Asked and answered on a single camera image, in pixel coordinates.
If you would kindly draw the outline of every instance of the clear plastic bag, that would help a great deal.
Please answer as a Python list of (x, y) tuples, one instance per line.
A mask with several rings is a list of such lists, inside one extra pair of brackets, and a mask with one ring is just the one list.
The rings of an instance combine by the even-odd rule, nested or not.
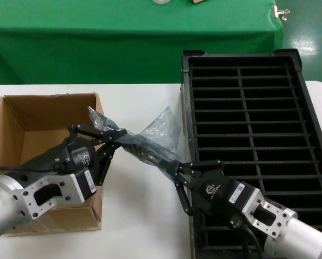
[[(94, 127), (102, 130), (120, 129), (116, 123), (88, 107), (90, 119)], [(176, 150), (179, 144), (181, 127), (177, 123), (170, 107), (167, 107), (149, 126), (140, 134), (127, 134), (116, 140), (125, 151), (140, 161), (156, 166), (169, 179), (174, 181), (179, 157)]]

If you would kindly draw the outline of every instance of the black tray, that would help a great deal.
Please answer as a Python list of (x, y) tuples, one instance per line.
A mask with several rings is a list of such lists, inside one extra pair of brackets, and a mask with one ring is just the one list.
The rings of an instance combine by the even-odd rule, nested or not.
[[(182, 82), (192, 161), (222, 159), (225, 175), (322, 231), (322, 132), (298, 51), (184, 51)], [(196, 259), (244, 257), (241, 238), (211, 217), (195, 215), (192, 231)]]

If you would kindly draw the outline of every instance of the green floor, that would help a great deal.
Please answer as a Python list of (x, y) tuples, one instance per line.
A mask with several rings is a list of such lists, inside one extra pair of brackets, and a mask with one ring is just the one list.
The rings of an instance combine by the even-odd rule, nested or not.
[(284, 48), (297, 48), (306, 80), (322, 82), (322, 0), (276, 0), (279, 9), (289, 9), (283, 22)]

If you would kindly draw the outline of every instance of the green cloth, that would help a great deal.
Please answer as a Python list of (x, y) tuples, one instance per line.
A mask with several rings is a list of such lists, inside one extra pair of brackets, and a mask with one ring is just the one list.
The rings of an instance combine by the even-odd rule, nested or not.
[(0, 84), (176, 83), (182, 50), (282, 47), (275, 0), (0, 0)]

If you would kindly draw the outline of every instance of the white table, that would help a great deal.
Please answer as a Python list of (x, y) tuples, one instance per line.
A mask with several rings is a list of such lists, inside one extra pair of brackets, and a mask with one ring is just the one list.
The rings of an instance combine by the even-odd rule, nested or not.
[[(307, 82), (322, 127), (322, 83)], [(181, 124), (180, 84), (0, 86), (4, 94), (96, 92), (105, 114), (139, 133), (169, 105)], [(102, 230), (0, 237), (0, 258), (189, 259), (189, 221), (174, 185), (119, 149), (105, 180)]]

